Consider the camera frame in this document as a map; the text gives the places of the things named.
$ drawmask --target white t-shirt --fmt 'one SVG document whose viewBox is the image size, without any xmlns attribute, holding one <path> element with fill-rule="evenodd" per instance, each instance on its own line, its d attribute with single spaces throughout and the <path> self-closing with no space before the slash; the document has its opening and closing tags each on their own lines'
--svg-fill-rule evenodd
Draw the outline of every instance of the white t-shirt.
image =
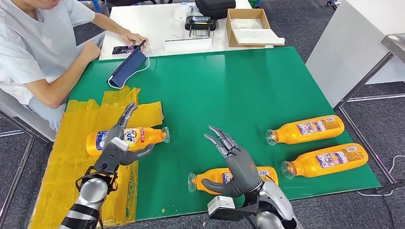
<svg viewBox="0 0 405 229">
<path fill-rule="evenodd" d="M 21 104 L 33 97 L 24 83 L 51 83 L 76 60 L 73 27 L 95 17 L 77 0 L 61 0 L 51 10 L 37 9 L 37 15 L 38 21 L 11 0 L 0 0 L 0 88 Z"/>
</svg>

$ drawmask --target yellow tape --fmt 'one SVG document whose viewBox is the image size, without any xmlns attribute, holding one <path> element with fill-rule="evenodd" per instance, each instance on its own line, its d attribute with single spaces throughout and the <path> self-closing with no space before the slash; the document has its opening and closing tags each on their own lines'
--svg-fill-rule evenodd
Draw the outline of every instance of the yellow tape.
<svg viewBox="0 0 405 229">
<path fill-rule="evenodd" d="M 138 102 L 139 91 L 124 87 L 119 91 L 105 92 L 101 106 L 94 100 L 69 101 L 28 228 L 58 228 L 78 197 L 75 180 L 97 160 L 86 152 L 87 136 L 94 131 L 111 128 L 130 102 Z M 160 102 L 141 104 L 132 114 L 128 127 L 160 125 L 162 120 Z M 108 195 L 101 211 L 106 226 L 135 220 L 138 162 L 119 167 L 117 184 L 118 190 Z"/>
</svg>

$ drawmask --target navy blue case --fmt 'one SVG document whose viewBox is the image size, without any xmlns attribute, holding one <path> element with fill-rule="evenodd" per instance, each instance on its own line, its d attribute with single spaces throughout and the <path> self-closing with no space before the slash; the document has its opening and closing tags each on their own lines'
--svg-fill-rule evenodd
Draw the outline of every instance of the navy blue case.
<svg viewBox="0 0 405 229">
<path fill-rule="evenodd" d="M 146 60 L 146 56 L 140 51 L 145 40 L 127 57 L 119 67 L 108 78 L 107 83 L 115 88 L 122 88 L 127 79 L 139 68 Z"/>
</svg>

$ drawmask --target robotic arm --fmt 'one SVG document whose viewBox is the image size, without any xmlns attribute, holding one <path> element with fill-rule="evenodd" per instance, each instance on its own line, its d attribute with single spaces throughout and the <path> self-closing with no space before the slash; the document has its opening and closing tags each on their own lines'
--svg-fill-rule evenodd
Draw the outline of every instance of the robotic arm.
<svg viewBox="0 0 405 229">
<path fill-rule="evenodd" d="M 89 167 L 85 175 L 76 180 L 79 197 L 59 229 L 95 229 L 98 221 L 102 227 L 100 208 L 106 196 L 117 189 L 114 188 L 114 182 L 118 167 L 130 165 L 151 152 L 154 146 L 152 144 L 145 149 L 129 152 L 128 145 L 123 141 L 124 129 L 136 108 L 134 103 L 125 108 L 117 123 L 107 133 L 106 144 L 94 166 Z M 209 128 L 219 140 L 210 135 L 205 137 L 225 159 L 233 178 L 226 184 L 208 179 L 202 180 L 202 184 L 211 191 L 230 197 L 245 196 L 245 202 L 240 208 L 215 205 L 213 210 L 209 210 L 209 218 L 239 221 L 253 214 L 256 215 L 256 224 L 260 229 L 301 229 L 287 197 L 274 182 L 263 182 L 260 179 L 248 152 L 221 129 L 212 126 Z"/>
<path fill-rule="evenodd" d="M 145 149 L 130 152 L 123 141 L 124 129 L 136 108 L 134 103 L 125 108 L 117 123 L 107 133 L 106 144 L 94 166 L 89 167 L 86 174 L 76 180 L 79 197 L 69 209 L 59 229 L 95 229 L 106 196 L 117 189 L 114 188 L 114 182 L 118 177 L 118 167 L 130 165 L 151 152 L 154 146 L 152 144 Z"/>
<path fill-rule="evenodd" d="M 225 159 L 226 166 L 233 177 L 226 183 L 215 183 L 203 179 L 202 184 L 209 190 L 223 193 L 230 197 L 245 195 L 245 202 L 240 208 L 227 208 L 218 204 L 209 210 L 209 218 L 239 221 L 243 217 L 256 215 L 256 224 L 260 229 L 300 229 L 291 203 L 273 182 L 263 182 L 257 172 L 256 165 L 249 153 L 221 129 L 209 126 L 216 137 L 205 135 L 218 149 Z"/>
</svg>

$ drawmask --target bottle label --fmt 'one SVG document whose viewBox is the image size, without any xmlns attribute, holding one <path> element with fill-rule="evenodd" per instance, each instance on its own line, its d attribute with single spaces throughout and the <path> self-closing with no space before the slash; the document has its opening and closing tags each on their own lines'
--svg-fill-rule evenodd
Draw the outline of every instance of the bottle label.
<svg viewBox="0 0 405 229">
<path fill-rule="evenodd" d="M 301 135 L 310 135 L 313 133 L 339 128 L 339 122 L 334 117 L 326 117 L 316 122 L 305 122 L 297 124 Z"/>
<path fill-rule="evenodd" d="M 102 150 L 104 147 L 104 142 L 106 141 L 108 131 L 99 131 L 96 136 L 96 149 Z"/>
<path fill-rule="evenodd" d="M 130 146 L 139 141 L 145 142 L 145 130 L 143 128 L 133 128 L 124 131 L 124 141 Z"/>
<path fill-rule="evenodd" d="M 345 148 L 339 152 L 319 154 L 315 157 L 321 168 L 329 168 L 364 158 L 361 151 L 355 146 Z"/>
<path fill-rule="evenodd" d="M 267 170 L 258 170 L 259 176 L 263 181 L 273 180 Z M 232 173 L 222 173 L 222 183 L 228 183 L 232 179 Z"/>
<path fill-rule="evenodd" d="M 108 131 L 99 131 L 96 136 L 96 149 L 102 150 L 106 141 Z M 145 130 L 143 128 L 132 128 L 124 130 L 124 141 L 131 146 L 138 140 L 145 142 Z"/>
</svg>

